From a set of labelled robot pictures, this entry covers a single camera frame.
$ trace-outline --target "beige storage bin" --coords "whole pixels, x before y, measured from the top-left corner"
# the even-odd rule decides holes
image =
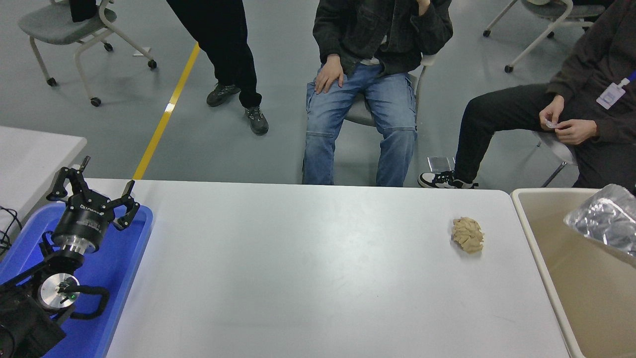
[[[597,189],[511,194],[571,357],[636,357],[636,260],[563,223]]]

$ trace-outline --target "black shoe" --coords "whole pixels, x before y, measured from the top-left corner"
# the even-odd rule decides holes
[[[270,125],[267,124],[267,119],[261,112],[259,106],[250,107],[245,109],[245,116],[249,119],[249,126],[254,134],[265,134],[269,130]]]
[[[240,88],[236,87],[236,85],[224,86],[217,83],[216,88],[207,95],[205,102],[207,102],[210,107],[220,106],[225,103],[231,95],[239,92]]]
[[[422,173],[417,178],[417,182],[423,188],[475,189],[479,186],[477,183],[466,183],[455,179],[453,171],[443,171],[440,174]]]

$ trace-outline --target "dark jacket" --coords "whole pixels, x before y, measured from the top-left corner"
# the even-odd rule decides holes
[[[635,70],[636,1],[616,0],[576,43],[548,92],[563,96],[566,105],[577,96],[593,103],[610,83],[620,83]],[[596,122],[600,136],[595,141],[636,144],[636,83],[623,89],[625,95],[605,117],[581,118]]]
[[[453,36],[451,0],[431,0],[418,16],[416,0],[320,0],[314,23],[321,62],[338,54],[345,73],[376,57],[383,75],[415,69],[422,54],[436,54]],[[380,46],[387,35],[386,44]]]

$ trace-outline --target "gray floor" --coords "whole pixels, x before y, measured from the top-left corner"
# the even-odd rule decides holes
[[[406,186],[428,168],[428,156],[452,156],[462,112],[473,97],[496,89],[546,82],[556,72],[580,29],[560,29],[522,60],[511,74],[503,67],[547,26],[520,4],[494,27],[481,33],[509,0],[455,0],[455,35],[427,70],[418,113],[419,138]],[[0,125],[86,137],[82,155],[91,155],[85,175],[131,178],[172,95],[195,44],[163,1],[118,0],[111,8],[122,31],[158,63],[150,71],[143,57],[116,35],[115,51],[97,45],[83,63],[93,91],[102,99],[94,108],[85,97],[73,64],[75,45],[42,44],[49,72],[60,84],[46,85],[17,20],[45,0],[1,0]],[[256,62],[262,109],[270,123],[255,136],[238,98],[219,108],[205,103],[216,81],[202,52],[177,103],[144,179],[213,182],[299,183],[305,141],[305,85],[319,65],[311,30],[318,0],[244,0],[249,44]],[[346,122],[336,149],[336,184],[374,185],[380,135],[374,128]],[[559,160],[525,131],[495,138],[477,181],[483,189],[510,192],[538,187]],[[550,185],[569,187],[577,177],[568,166]]]

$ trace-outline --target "yellow floor line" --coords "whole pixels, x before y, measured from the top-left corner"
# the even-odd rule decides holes
[[[172,93],[172,97],[170,97],[170,101],[168,102],[168,105],[165,107],[165,110],[163,111],[163,115],[161,116],[161,120],[159,121],[159,124],[157,125],[157,128],[155,129],[155,133],[153,134],[153,137],[150,139],[150,143],[148,143],[148,146],[146,147],[144,156],[141,157],[141,161],[139,162],[139,165],[137,166],[137,170],[135,170],[135,175],[132,176],[134,180],[140,180],[141,178],[143,178],[144,173],[146,172],[146,169],[148,168],[148,164],[150,163],[150,160],[152,159],[153,154],[155,153],[157,144],[159,144],[159,141],[161,140],[163,131],[168,125],[168,121],[170,120],[170,116],[172,115],[172,110],[174,110],[174,107],[177,105],[177,101],[179,100],[181,91],[183,90],[183,87],[186,85],[186,81],[188,81],[188,77],[190,76],[190,71],[192,71],[192,66],[194,66],[195,61],[197,60],[199,50],[200,49],[197,43],[195,44],[195,47],[192,49],[192,53],[190,54],[190,58],[188,59],[188,62],[186,63],[186,67],[183,69],[183,72],[181,73],[181,77],[179,79],[179,82],[177,83],[177,87],[174,89],[174,92]]]

